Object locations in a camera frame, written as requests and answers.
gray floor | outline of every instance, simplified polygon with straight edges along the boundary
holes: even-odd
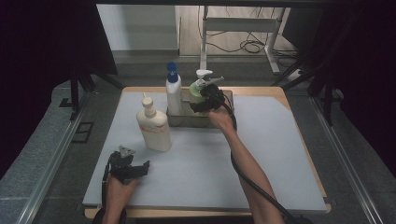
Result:
[[[165,64],[172,60],[179,65],[182,85],[194,80],[194,71],[199,67],[197,58],[179,58],[175,55],[139,55],[116,57],[120,75],[114,77],[128,86],[163,86],[166,74]],[[269,86],[275,80],[263,58],[210,58],[208,69],[214,76],[225,76],[221,86]],[[88,106],[81,122],[93,122],[92,134],[85,144],[71,143],[49,190],[39,207],[34,223],[91,223],[83,216],[81,205],[88,187],[96,160],[105,142],[120,90],[94,77],[96,90],[87,93]],[[370,223],[361,202],[349,182],[319,121],[314,104],[306,95],[303,83],[286,92],[292,112],[300,127],[305,143],[318,170],[323,186],[332,204],[332,211],[323,216],[306,216],[314,223]],[[20,217],[32,190],[46,169],[50,156],[57,148],[65,130],[70,124],[70,108],[60,108],[63,98],[69,98],[69,85],[64,83],[53,91],[52,104],[35,133],[16,159],[7,174],[0,181],[0,223],[15,223]],[[348,157],[367,188],[382,217],[383,223],[396,223],[396,180],[378,158],[370,145],[345,117],[334,103],[332,108],[333,128]],[[75,134],[80,140],[83,134]],[[237,223],[229,219],[156,219],[129,220],[135,223]]]

metal rail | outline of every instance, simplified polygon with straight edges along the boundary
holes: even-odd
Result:
[[[89,94],[84,94],[81,99],[81,104],[77,116],[74,120],[70,121],[67,129],[59,142],[58,147],[53,151],[51,158],[49,159],[49,164],[47,165],[44,172],[39,177],[35,188],[33,189],[28,201],[23,207],[21,214],[16,223],[28,224],[32,223],[35,219],[38,209],[43,202],[44,197],[47,194],[50,184],[55,177],[56,172],[64,158],[64,154],[69,147],[69,144],[73,138],[73,135],[81,121],[84,114],[87,103],[89,102]]]
[[[318,119],[332,144],[332,149],[334,150],[338,160],[340,161],[340,164],[344,169],[344,173],[346,174],[346,177],[349,180],[353,191],[355,192],[359,202],[361,203],[361,208],[367,216],[367,219],[371,224],[383,224],[383,221],[378,214],[378,211],[376,210],[372,198],[370,197],[366,187],[364,187],[361,179],[356,173],[355,168],[349,160],[349,157],[347,156],[347,153],[344,150],[343,145],[341,144],[334,128],[330,126],[327,123],[326,119],[323,117],[323,109],[319,100],[312,97],[310,99],[312,104],[314,105]]]

blue cap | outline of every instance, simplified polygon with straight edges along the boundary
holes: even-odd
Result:
[[[170,62],[166,65],[166,68],[168,69],[168,81],[171,83],[175,83],[178,81],[178,75],[177,75],[177,65],[174,62]]]

black curtain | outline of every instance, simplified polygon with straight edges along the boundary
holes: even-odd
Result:
[[[347,117],[396,176],[396,7],[370,1],[338,52],[336,88]]]
[[[74,68],[117,74],[96,4],[0,2],[1,176]]]

hand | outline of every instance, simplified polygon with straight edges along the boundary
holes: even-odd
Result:
[[[204,116],[208,116],[213,125],[223,132],[230,129],[233,130],[233,120],[230,117],[227,109],[224,106],[219,107],[216,110],[209,110],[202,113]]]
[[[106,212],[103,223],[119,223],[122,209],[131,199],[139,179],[123,185],[116,177],[109,175],[106,186]]]

